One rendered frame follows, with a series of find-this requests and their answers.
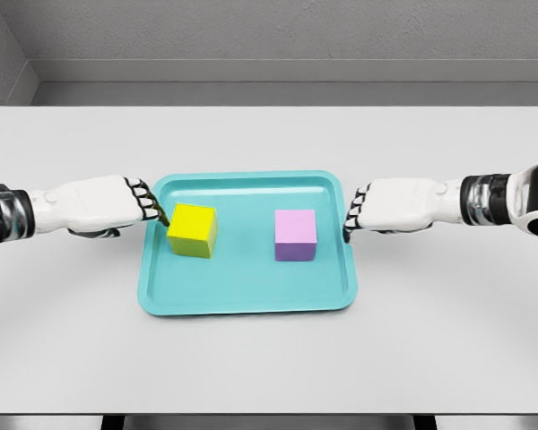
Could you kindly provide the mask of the teal tray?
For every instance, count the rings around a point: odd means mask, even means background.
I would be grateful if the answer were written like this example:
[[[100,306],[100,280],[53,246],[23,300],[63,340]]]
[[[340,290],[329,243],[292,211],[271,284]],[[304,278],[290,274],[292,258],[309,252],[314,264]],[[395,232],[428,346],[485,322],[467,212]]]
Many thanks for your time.
[[[213,207],[220,231],[210,259],[176,255],[159,222],[148,224],[137,289],[149,314],[251,314],[343,309],[357,295],[339,179],[323,170],[174,174],[153,188],[166,211]],[[316,256],[274,258],[274,213],[313,210]]]

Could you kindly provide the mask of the pink cube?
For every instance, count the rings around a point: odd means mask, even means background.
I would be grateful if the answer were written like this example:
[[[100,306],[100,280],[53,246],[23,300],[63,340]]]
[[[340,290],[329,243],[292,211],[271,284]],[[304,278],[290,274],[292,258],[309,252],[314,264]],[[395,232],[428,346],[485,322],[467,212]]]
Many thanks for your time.
[[[314,210],[276,210],[274,258],[278,262],[313,261],[317,249]]]

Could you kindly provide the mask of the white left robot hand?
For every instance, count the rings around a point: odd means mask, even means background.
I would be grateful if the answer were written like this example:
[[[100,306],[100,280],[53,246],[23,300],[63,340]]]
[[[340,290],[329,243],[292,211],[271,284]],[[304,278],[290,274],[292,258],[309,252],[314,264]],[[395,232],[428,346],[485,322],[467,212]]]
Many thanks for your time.
[[[103,176],[74,181],[56,190],[63,226],[81,237],[118,237],[120,229],[157,220],[169,225],[150,187],[139,178]]]

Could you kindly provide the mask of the yellow cube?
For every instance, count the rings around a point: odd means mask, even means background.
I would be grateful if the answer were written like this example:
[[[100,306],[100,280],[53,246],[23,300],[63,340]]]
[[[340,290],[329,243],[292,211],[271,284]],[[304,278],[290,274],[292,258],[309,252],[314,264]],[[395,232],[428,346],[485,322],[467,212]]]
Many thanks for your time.
[[[177,203],[167,230],[172,252],[177,255],[211,259],[218,233],[212,207]]]

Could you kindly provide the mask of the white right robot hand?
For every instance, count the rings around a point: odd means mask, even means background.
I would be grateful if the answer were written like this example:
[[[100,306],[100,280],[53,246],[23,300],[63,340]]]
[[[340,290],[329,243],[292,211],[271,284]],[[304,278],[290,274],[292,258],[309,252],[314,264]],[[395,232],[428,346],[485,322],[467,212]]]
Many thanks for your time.
[[[392,234],[430,228],[434,222],[430,198],[437,185],[431,179],[386,178],[359,187],[343,223],[344,242],[360,229]]]

